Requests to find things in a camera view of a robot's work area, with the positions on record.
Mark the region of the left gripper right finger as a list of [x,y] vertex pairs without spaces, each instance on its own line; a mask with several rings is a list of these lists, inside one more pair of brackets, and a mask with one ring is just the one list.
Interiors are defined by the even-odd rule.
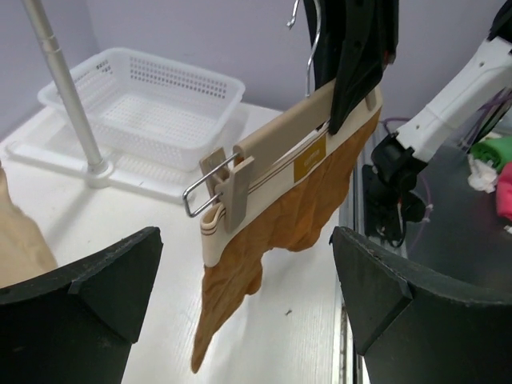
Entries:
[[330,237],[372,383],[509,383],[511,296],[440,274],[350,228]]

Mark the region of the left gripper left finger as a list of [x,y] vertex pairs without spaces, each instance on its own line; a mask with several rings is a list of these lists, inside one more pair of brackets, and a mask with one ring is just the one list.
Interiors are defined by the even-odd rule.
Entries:
[[162,255],[146,227],[1,290],[3,383],[120,383]]

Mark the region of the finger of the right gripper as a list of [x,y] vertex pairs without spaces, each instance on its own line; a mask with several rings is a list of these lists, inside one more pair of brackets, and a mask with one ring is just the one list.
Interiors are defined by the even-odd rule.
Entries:
[[314,55],[315,89],[336,77],[344,40],[344,1],[320,0],[321,33]]
[[350,112],[382,80],[397,55],[399,1],[345,1],[342,41],[329,133],[336,134]]

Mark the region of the brown orange underwear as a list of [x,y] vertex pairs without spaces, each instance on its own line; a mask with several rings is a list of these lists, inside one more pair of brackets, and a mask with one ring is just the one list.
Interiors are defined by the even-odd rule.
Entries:
[[201,218],[202,308],[190,360],[197,373],[212,337],[262,284],[262,256],[274,248],[311,248],[343,204],[350,177],[380,109],[361,110],[336,135],[321,129],[268,170],[249,191],[250,207],[240,229],[225,230],[226,208],[218,203]]

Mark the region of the beige clip hanger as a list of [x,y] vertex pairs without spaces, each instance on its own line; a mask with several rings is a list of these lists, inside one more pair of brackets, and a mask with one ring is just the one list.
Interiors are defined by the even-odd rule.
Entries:
[[[323,123],[329,131],[335,79],[316,90],[307,84],[303,100],[234,145],[231,156],[222,150],[206,156],[211,165],[182,193],[187,216],[194,218],[222,202],[227,210],[226,230],[237,229],[247,216],[250,184]],[[376,87],[360,103],[373,111]]]

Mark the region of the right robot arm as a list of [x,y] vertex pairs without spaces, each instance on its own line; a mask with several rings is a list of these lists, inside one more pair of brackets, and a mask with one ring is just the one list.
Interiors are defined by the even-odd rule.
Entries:
[[[396,1],[306,1],[311,53],[306,92],[328,82],[334,96],[326,124],[336,134],[350,112],[396,58]],[[400,247],[408,222],[426,205],[414,194],[417,177],[453,131],[511,85],[511,4],[497,12],[471,60],[411,120],[388,134],[364,166],[365,233]]]

